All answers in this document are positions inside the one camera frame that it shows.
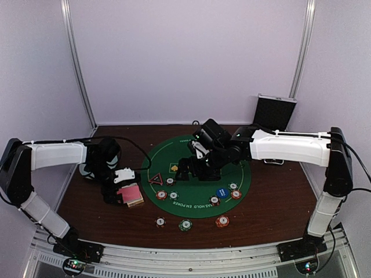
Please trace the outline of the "red-backed playing card deck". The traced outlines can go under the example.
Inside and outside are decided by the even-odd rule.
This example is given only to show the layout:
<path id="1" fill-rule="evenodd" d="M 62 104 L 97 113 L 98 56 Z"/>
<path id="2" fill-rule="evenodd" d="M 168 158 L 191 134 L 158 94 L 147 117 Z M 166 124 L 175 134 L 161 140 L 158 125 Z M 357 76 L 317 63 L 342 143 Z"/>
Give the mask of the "red-backed playing card deck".
<path id="1" fill-rule="evenodd" d="M 136 202 L 142 199 L 138 185 L 121 188 L 120 193 L 124 203 Z"/>

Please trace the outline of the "black red triangular dealer marker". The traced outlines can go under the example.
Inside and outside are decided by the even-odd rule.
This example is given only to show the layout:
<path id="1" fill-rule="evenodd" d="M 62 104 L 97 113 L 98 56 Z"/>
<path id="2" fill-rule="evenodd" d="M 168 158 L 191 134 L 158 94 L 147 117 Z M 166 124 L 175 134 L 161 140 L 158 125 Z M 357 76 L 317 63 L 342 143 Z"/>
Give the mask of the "black red triangular dealer marker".
<path id="1" fill-rule="evenodd" d="M 150 184 L 157 184 L 157 185 L 162 186 L 163 185 L 163 179 L 162 179 L 161 173 L 157 173 L 156 175 L 154 175 L 152 178 L 150 178 L 148 180 L 148 182 Z"/>

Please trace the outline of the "blue small blind button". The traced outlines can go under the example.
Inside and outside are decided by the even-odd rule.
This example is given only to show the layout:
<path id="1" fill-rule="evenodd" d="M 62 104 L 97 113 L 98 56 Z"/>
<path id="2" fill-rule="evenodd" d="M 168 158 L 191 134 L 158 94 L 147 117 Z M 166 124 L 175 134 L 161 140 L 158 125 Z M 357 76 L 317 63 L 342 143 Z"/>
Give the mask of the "blue small blind button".
<path id="1" fill-rule="evenodd" d="M 229 196 L 229 190 L 227 188 L 219 188 L 216 191 L 216 196 L 221 199 L 225 199 Z"/>

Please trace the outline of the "red black chip stack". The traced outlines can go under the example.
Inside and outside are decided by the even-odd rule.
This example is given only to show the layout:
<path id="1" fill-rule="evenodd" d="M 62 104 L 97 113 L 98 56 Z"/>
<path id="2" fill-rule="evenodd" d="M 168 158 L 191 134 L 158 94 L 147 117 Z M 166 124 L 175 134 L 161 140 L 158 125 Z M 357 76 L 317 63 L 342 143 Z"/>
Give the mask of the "red black chip stack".
<path id="1" fill-rule="evenodd" d="M 158 228 L 164 228 L 166 225 L 166 219 L 164 217 L 158 217 L 155 220 L 155 224 Z"/>

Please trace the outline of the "green chip stack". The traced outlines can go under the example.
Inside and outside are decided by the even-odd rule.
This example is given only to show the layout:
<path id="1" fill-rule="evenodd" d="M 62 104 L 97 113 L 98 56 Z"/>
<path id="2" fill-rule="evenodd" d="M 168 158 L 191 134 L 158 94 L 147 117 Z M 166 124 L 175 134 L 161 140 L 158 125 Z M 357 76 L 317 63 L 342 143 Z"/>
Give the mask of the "green chip stack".
<path id="1" fill-rule="evenodd" d="M 192 228 L 192 222 L 189 219 L 181 220 L 178 227 L 182 232 L 186 232 Z"/>

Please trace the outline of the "orange chip stack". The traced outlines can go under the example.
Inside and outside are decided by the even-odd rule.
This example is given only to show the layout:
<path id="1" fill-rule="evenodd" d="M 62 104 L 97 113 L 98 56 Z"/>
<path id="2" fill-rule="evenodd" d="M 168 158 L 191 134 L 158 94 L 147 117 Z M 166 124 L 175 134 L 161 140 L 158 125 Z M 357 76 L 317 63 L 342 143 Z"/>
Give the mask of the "orange chip stack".
<path id="1" fill-rule="evenodd" d="M 216 218 L 215 224 L 218 228 L 225 228 L 229 226 L 230 219 L 226 215 L 220 215 Z"/>

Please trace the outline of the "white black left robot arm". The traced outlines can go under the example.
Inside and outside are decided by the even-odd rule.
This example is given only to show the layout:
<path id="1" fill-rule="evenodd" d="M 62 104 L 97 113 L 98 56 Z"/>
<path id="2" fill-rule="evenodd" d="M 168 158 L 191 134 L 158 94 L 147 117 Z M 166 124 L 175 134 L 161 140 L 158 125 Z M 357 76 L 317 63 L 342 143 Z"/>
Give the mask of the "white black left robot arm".
<path id="1" fill-rule="evenodd" d="M 9 140 L 1 157 L 1 188 L 9 200 L 35 223 L 56 239 L 71 257 L 83 252 L 78 232 L 59 216 L 35 192 L 32 171 L 65 164 L 80 165 L 83 174 L 101 185 L 101 194 L 108 204 L 123 204 L 118 189 L 137 180 L 130 168 L 117 169 L 121 147 L 113 138 L 100 142 L 90 139 L 22 142 Z"/>

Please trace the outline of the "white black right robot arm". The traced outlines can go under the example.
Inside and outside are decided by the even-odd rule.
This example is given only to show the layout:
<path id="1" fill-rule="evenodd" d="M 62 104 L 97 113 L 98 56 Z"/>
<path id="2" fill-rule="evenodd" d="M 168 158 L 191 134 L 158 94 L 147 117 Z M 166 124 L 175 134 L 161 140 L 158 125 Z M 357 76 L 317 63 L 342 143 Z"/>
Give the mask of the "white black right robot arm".
<path id="1" fill-rule="evenodd" d="M 187 181 L 193 176 L 200 181 L 218 181 L 225 165 L 242 160 L 287 160 L 326 168 L 323 191 L 304 236 L 292 247 L 308 256 L 319 249 L 331 220 L 353 189 L 352 159 L 346 147 L 337 127 L 329 132 L 290 133 L 247 125 L 230 134 L 209 119 L 193 133 L 188 143 L 193 155 L 179 160 L 175 179 Z"/>

